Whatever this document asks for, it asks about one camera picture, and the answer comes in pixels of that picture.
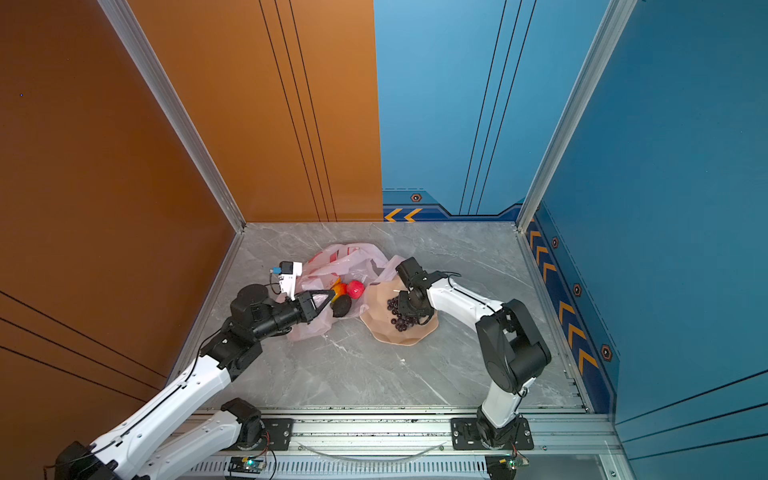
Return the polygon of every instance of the gray marble surface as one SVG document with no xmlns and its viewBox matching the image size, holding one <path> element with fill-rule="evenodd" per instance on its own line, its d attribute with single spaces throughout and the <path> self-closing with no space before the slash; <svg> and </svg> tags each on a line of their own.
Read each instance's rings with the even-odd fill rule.
<svg viewBox="0 0 768 480">
<path fill-rule="evenodd" d="M 457 281 L 481 295 L 525 303 L 553 359 L 522 406 L 580 407 L 514 235 L 509 223 L 250 223 L 201 338 L 229 316 L 240 288 L 268 283 L 269 268 L 281 260 L 306 262 L 332 243 L 373 243 L 387 257 L 414 256 L 427 271 L 459 272 Z M 438 329 L 414 346 L 381 343 L 353 318 L 296 343 L 267 339 L 263 354 L 205 406 L 218 408 L 239 396 L 274 408 L 476 407 L 491 383 L 477 336 L 457 319 L 439 315 Z"/>
</svg>

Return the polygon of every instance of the beige plate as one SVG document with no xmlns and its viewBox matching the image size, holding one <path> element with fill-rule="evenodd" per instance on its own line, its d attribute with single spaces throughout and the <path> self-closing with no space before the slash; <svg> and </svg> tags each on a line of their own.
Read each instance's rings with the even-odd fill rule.
<svg viewBox="0 0 768 480">
<path fill-rule="evenodd" d="M 437 312 L 426 325 L 414 325 L 405 332 L 398 332 L 392 325 L 394 316 L 386 309 L 386 303 L 389 299 L 396 297 L 400 290 L 405 289 L 406 286 L 402 284 L 402 280 L 397 278 L 391 282 L 371 285 L 366 291 L 370 308 L 362 313 L 360 319 L 380 342 L 411 346 L 437 328 Z"/>
</svg>

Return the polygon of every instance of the bunch of grapes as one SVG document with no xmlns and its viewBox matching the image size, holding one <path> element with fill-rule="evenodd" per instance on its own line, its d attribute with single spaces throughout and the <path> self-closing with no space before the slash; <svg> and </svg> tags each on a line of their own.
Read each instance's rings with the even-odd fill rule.
<svg viewBox="0 0 768 480">
<path fill-rule="evenodd" d="M 419 318 L 416 316 L 407 316 L 400 313 L 397 306 L 397 297 L 387 300 L 386 309 L 392 312 L 395 318 L 392 319 L 392 325 L 398 332 L 405 332 L 408 327 L 417 325 Z"/>
</svg>

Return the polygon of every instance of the pink plastic bag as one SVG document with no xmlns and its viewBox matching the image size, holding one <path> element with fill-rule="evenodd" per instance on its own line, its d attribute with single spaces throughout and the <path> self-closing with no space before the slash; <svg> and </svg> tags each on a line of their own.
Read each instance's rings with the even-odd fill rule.
<svg viewBox="0 0 768 480">
<path fill-rule="evenodd" d="M 352 301 L 352 308 L 345 317 L 360 316 L 369 306 L 368 285 L 389 282 L 397 275 L 395 268 L 404 258 L 395 255 L 387 260 L 381 250 L 371 243 L 335 244 L 325 248 L 309 262 L 304 263 L 303 274 L 296 280 L 296 292 L 305 290 L 327 290 L 341 277 L 349 283 L 358 280 L 366 286 L 360 298 Z M 383 269 L 376 273 L 373 267 Z M 297 342 L 313 336 L 320 336 L 331 329 L 338 319 L 333 318 L 330 306 L 325 308 L 311 323 L 299 323 L 288 333 L 288 340 Z"/>
</svg>

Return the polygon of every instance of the yellow arrow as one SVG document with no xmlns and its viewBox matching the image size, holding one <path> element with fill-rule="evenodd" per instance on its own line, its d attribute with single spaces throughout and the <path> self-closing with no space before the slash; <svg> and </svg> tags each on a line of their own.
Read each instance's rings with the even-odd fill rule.
<svg viewBox="0 0 768 480">
<path fill-rule="evenodd" d="M 579 349 L 578 350 L 578 371 L 580 374 L 584 375 L 584 361 L 587 360 L 589 363 L 594 365 L 596 369 L 599 369 L 598 361 L 594 359 L 592 355 L 589 353 L 586 353 L 584 350 Z"/>
<path fill-rule="evenodd" d="M 568 305 L 565 302 L 560 302 L 560 324 L 563 324 L 563 310 L 567 310 L 568 312 L 573 313 L 576 315 L 576 312 L 574 312 L 574 309 L 572 306 Z"/>
<path fill-rule="evenodd" d="M 533 251 L 533 237 L 540 237 L 541 232 L 531 232 L 531 251 Z"/>
<path fill-rule="evenodd" d="M 551 263 L 544 262 L 544 284 L 547 284 L 547 270 L 552 270 L 553 272 L 557 272 L 558 269 L 554 268 L 554 265 Z"/>
<path fill-rule="evenodd" d="M 393 219 L 392 217 L 394 217 L 396 214 L 399 214 L 400 210 L 402 210 L 402 208 L 396 208 L 396 209 L 392 210 L 391 212 L 389 212 L 389 215 L 384 217 L 384 219 L 385 220 L 389 220 L 390 222 L 396 222 L 397 220 Z"/>
<path fill-rule="evenodd" d="M 549 253 L 547 247 L 536 247 L 536 265 L 541 265 L 541 252 Z"/>
<path fill-rule="evenodd" d="M 584 331 L 579 328 L 576 328 L 574 324 L 571 323 L 570 325 L 568 325 L 568 345 L 570 345 L 571 348 L 574 347 L 574 333 L 576 333 L 576 335 L 579 335 L 581 338 L 585 340 L 587 339 L 586 335 L 584 335 Z"/>
<path fill-rule="evenodd" d="M 415 222 L 416 220 L 413 220 L 413 216 L 416 215 L 420 211 L 422 211 L 422 209 L 421 208 L 417 208 L 416 210 L 414 210 L 410 214 L 406 215 L 406 220 L 409 221 L 409 222 Z"/>
</svg>

